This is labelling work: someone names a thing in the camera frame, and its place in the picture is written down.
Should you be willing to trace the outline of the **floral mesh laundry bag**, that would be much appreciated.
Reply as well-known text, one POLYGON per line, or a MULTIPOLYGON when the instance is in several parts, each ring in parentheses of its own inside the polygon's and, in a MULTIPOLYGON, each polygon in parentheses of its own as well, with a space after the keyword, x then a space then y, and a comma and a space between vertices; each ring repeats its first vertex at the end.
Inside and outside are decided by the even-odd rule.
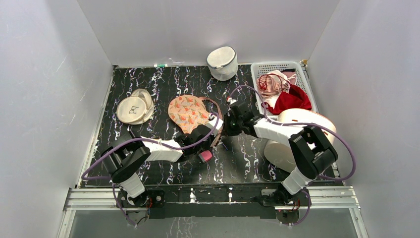
POLYGON ((168 106, 168 115, 170 119, 175 122, 184 133, 191 133, 193 129, 199 125, 205 125, 210 121, 210 113, 207 111, 204 101, 212 102, 219 115, 219 123, 217 130, 214 133, 215 139, 211 144, 212 147, 216 146, 221 135, 223 115, 219 104, 207 97, 196 97, 193 95, 182 95, 173 99, 168 106))

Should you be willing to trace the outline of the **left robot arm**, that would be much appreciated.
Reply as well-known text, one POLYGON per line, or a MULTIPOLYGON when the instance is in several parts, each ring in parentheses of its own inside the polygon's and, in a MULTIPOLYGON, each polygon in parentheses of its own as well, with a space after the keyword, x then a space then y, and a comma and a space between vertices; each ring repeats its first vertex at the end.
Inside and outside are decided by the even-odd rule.
POLYGON ((151 196, 137 170, 145 162, 168 161, 183 163, 199 158, 203 163, 211 158, 210 148, 218 129, 199 125, 191 133, 172 140, 149 139, 128 132, 109 145, 101 154, 110 179, 122 188, 121 195, 133 206, 143 206, 151 196))

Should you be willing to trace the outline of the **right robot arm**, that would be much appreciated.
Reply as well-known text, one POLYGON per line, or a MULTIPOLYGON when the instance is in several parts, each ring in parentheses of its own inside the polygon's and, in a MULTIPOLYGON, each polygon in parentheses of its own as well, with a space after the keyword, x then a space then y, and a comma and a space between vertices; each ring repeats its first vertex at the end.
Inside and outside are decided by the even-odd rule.
POLYGON ((261 114, 255 115, 244 103, 236 100, 230 102, 224 118, 223 130, 227 136, 245 133, 278 142, 291 150, 296 166, 274 192, 260 196, 260 203, 264 206, 292 205, 298 200, 299 193, 338 159, 326 134, 316 125, 278 125, 261 114))

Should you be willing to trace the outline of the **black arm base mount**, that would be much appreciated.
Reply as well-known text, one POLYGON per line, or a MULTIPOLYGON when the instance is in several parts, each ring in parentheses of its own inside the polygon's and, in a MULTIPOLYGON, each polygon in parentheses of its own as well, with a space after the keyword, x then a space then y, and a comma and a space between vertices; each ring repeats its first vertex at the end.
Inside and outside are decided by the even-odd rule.
POLYGON ((149 219, 175 217, 259 217, 276 219, 281 223, 294 223, 299 209, 306 205, 301 192, 285 205, 264 206, 262 194, 274 192, 280 183, 187 184, 146 187, 151 196, 143 206, 133 206, 116 193, 117 200, 128 217, 136 224, 149 219))

